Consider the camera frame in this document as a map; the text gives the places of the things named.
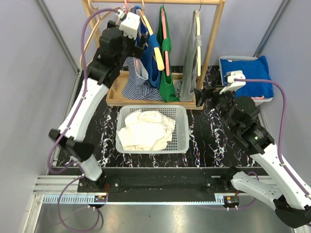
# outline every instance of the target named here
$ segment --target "laundry basket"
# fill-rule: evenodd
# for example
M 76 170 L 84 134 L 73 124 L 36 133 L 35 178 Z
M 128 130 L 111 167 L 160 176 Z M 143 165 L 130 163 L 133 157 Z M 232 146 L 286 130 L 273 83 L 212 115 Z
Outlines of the laundry basket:
M 219 58 L 219 68 L 220 68 L 220 76 L 222 79 L 222 85 L 224 85 L 224 79 L 225 79 L 225 75 L 223 74 L 223 69 L 222 69 L 222 63 L 220 62 L 220 60 L 231 60 L 231 61 L 254 61 L 256 59 L 258 59 L 257 57 L 248 57 L 248 56 L 233 56 L 233 55 L 229 55 L 229 56 L 221 56 Z M 257 100 L 257 99 L 253 99 L 253 101 L 255 102 L 255 105 L 258 106 L 260 104 L 262 104 L 263 102 L 270 102 L 272 100 L 272 98 L 264 98 L 261 100 Z
M 184 153 L 189 148 L 189 126 L 188 116 L 186 109 L 180 105 L 128 105 L 120 109 L 119 118 L 117 123 L 117 131 L 125 127 L 125 118 L 130 113 L 141 110 L 145 111 L 159 111 L 163 115 L 176 121 L 175 129 L 173 132 L 173 139 L 168 142 L 165 150 L 124 150 L 118 134 L 116 134 L 116 149 L 120 153 L 130 154 L 168 154 L 168 153 Z

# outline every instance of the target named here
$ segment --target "black marble table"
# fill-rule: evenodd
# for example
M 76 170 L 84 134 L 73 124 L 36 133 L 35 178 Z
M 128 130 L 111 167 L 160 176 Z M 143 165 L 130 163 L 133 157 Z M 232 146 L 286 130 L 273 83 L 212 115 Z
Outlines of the black marble table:
M 182 67 L 172 67 L 182 72 Z M 204 85 L 221 84 L 219 66 L 209 66 Z M 116 148 L 116 128 L 121 107 L 109 107 L 105 98 L 99 104 L 88 126 L 85 141 L 95 146 L 94 155 L 102 167 L 228 167 L 258 166 L 230 139 L 208 101 L 202 111 L 187 110 L 190 130 L 189 149 L 178 154 L 123 154 Z M 61 150 L 56 166 L 70 160 Z

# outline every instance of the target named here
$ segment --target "clothes rack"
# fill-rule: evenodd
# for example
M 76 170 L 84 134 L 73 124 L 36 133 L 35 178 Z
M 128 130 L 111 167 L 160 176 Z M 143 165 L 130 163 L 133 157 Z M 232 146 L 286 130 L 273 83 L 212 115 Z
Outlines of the clothes rack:
M 82 0 L 82 4 L 84 10 L 86 12 L 86 16 L 89 17 L 94 12 L 98 11 L 98 8 L 94 7 L 93 3 L 107 3 L 107 2 L 116 2 L 116 3 L 124 3 L 124 0 Z M 127 0 L 128 3 L 141 3 L 141 0 Z M 145 0 L 145 3 L 157 3 L 162 4 L 163 0 Z M 214 14 L 214 19 L 212 23 L 212 27 L 209 34 L 209 39 L 207 43 L 207 49 L 204 57 L 204 61 L 202 63 L 201 76 L 199 76 L 196 80 L 197 88 L 203 88 L 205 74 L 207 72 L 208 63 L 212 54 L 212 50 L 214 47 L 216 34 L 218 31 L 220 19 L 222 16 L 222 12 L 224 9 L 225 0 L 165 0 L 165 4 L 191 4 L 191 5 L 216 5 L 216 11 Z M 97 22 L 101 20 L 99 17 L 93 18 L 89 26 L 93 30 Z M 97 47 L 99 47 L 99 37 L 101 36 L 101 32 L 99 28 L 95 29 L 94 39 Z M 182 79 L 182 73 L 173 73 L 173 80 Z M 125 106 L 125 105 L 136 105 L 136 104 L 178 104 L 184 106 L 186 109 L 203 109 L 203 107 L 195 106 L 195 99 L 192 102 L 167 102 L 163 101 L 151 101 L 151 100 L 128 100 L 122 95 L 122 90 L 124 89 L 128 79 L 128 71 L 122 71 L 120 76 L 114 81 L 112 88 L 107 93 L 106 102 L 109 106 Z

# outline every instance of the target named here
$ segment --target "white cloth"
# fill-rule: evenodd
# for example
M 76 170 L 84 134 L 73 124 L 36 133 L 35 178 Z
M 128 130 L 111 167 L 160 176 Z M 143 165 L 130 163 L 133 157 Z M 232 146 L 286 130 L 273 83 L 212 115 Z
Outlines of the white cloth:
M 159 111 L 137 110 L 125 118 L 117 132 L 124 150 L 164 150 L 172 140 L 175 120 Z

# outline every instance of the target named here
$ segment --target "concrete floor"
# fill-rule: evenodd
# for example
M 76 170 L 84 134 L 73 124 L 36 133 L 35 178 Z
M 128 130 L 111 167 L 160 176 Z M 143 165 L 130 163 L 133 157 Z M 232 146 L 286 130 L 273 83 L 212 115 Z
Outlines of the concrete floor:
M 251 201 L 242 197 L 241 206 Z M 61 205 L 66 218 L 82 205 Z M 109 205 L 100 209 L 104 216 L 92 232 L 101 233 L 292 233 L 274 211 L 260 201 L 239 211 L 216 211 L 188 205 Z M 91 227 L 95 212 L 85 209 L 72 215 L 66 223 L 79 230 Z M 43 204 L 36 233 L 67 233 L 59 223 L 56 204 Z

